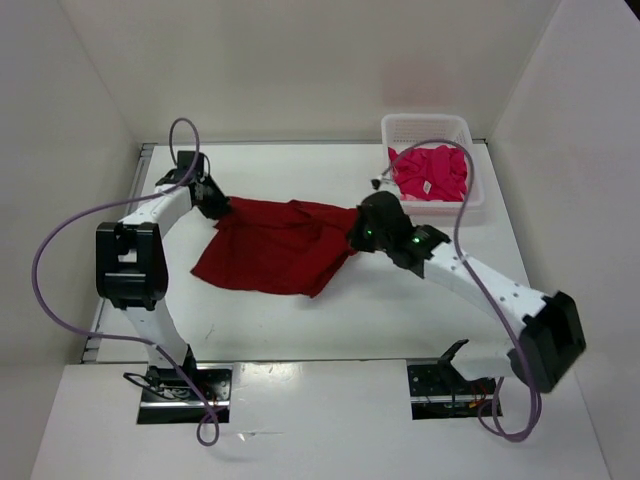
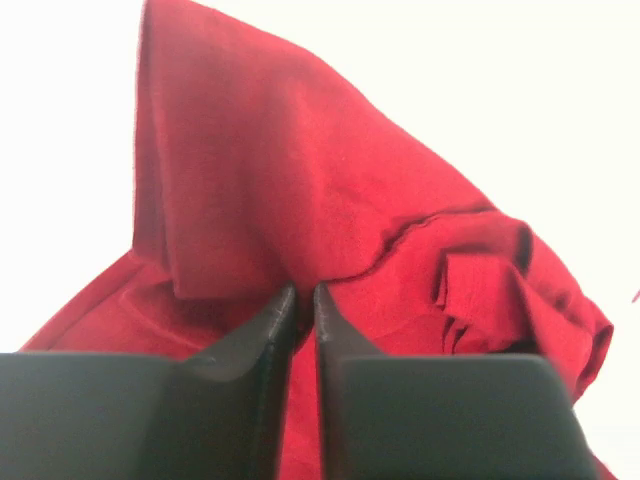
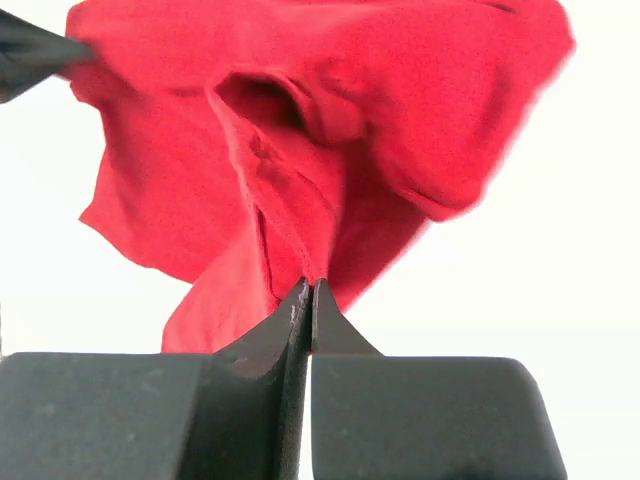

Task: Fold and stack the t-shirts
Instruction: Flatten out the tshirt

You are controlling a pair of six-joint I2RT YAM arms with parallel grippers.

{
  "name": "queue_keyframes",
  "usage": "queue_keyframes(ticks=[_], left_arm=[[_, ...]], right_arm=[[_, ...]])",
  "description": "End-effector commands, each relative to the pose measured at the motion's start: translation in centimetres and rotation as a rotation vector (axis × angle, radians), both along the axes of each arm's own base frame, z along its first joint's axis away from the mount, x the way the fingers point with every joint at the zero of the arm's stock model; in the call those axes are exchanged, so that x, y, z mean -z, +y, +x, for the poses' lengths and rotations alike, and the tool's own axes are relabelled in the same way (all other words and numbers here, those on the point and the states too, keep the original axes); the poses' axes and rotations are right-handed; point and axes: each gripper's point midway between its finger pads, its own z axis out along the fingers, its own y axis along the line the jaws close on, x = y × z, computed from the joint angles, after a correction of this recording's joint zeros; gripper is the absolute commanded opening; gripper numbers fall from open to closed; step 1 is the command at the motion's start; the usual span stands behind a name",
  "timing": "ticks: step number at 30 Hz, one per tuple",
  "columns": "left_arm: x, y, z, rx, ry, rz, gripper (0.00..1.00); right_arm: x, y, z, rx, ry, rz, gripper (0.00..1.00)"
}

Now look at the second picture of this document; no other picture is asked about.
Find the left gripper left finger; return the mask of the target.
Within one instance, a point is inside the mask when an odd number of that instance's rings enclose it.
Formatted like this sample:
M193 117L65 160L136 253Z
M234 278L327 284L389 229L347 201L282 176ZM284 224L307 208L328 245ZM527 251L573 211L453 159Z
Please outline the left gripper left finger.
M273 479L296 294L184 360L11 353L1 358L5 479Z

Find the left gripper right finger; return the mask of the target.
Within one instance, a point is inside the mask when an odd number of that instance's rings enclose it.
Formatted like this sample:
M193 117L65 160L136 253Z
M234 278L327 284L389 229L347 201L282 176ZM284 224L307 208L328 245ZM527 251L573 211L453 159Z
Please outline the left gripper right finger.
M327 479L594 479L567 391L535 355L392 356L314 292Z

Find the red t-shirt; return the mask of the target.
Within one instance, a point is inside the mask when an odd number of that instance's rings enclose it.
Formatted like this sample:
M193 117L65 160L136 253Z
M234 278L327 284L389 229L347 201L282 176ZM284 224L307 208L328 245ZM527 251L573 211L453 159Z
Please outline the red t-shirt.
M141 24L131 249L27 343L177 359L284 285L382 350L546 356L573 399L613 325L554 251L307 50L191 1Z

